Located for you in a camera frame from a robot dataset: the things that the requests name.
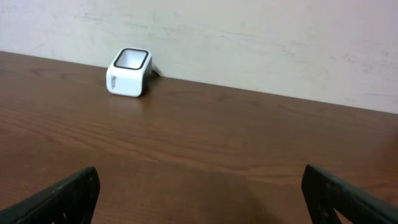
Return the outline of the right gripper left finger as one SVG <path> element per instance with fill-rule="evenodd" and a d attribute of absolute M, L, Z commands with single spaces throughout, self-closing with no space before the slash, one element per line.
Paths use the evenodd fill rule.
<path fill-rule="evenodd" d="M 91 166 L 1 210 L 1 223 L 91 223 L 100 180 Z"/>

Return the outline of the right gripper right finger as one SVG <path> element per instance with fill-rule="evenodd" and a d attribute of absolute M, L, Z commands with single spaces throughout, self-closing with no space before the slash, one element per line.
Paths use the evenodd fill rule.
<path fill-rule="evenodd" d="M 351 223 L 397 224 L 397 207 L 317 166 L 306 166 L 301 187 L 315 224 L 340 223 L 338 213 Z"/>

